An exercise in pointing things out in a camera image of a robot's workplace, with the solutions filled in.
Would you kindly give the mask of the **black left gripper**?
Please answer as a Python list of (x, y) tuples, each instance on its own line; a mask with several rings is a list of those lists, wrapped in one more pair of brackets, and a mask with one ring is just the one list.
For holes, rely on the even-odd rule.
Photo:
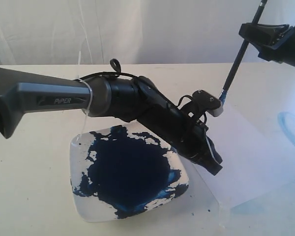
[(138, 116), (137, 121), (172, 145), (181, 156), (202, 166), (212, 175), (217, 175), (222, 169), (223, 160), (213, 141), (206, 137), (205, 148), (203, 130), (196, 128), (192, 118), (169, 100), (156, 100)]

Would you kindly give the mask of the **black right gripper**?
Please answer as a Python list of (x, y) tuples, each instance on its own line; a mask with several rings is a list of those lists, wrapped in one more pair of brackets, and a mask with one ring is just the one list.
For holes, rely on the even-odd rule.
[(251, 44), (265, 45), (259, 50), (259, 58), (295, 67), (295, 26), (245, 23), (239, 35)]

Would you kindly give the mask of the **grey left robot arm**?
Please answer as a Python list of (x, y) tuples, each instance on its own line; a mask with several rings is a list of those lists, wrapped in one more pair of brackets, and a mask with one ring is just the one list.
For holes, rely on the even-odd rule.
[(0, 68), (0, 135), (5, 138), (26, 113), (75, 109), (89, 117), (136, 120), (211, 174), (222, 168), (206, 125), (206, 114), (220, 115), (222, 104), (203, 90), (175, 105), (149, 78), (123, 73), (118, 66), (75, 80)]

